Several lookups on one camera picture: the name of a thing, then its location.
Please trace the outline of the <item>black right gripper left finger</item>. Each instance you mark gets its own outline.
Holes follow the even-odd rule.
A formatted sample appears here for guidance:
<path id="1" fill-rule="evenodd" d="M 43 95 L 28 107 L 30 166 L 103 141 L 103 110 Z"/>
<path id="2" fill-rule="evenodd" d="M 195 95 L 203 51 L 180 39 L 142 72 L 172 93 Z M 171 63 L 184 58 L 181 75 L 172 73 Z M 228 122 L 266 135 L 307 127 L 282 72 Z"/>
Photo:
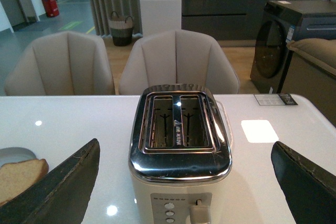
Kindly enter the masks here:
<path id="1" fill-rule="evenodd" d="M 1 223 L 82 223 L 100 161 L 92 139 L 25 192 L 1 206 Z"/>

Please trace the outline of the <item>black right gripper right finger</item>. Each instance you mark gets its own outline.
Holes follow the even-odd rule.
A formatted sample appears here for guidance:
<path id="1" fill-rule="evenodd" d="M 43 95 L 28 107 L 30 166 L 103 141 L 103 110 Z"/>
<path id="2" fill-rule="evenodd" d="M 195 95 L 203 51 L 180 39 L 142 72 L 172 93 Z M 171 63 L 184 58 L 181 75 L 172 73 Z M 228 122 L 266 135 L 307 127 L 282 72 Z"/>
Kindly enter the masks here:
<path id="1" fill-rule="evenodd" d="M 335 175 L 280 141 L 271 162 L 296 223 L 335 223 Z"/>

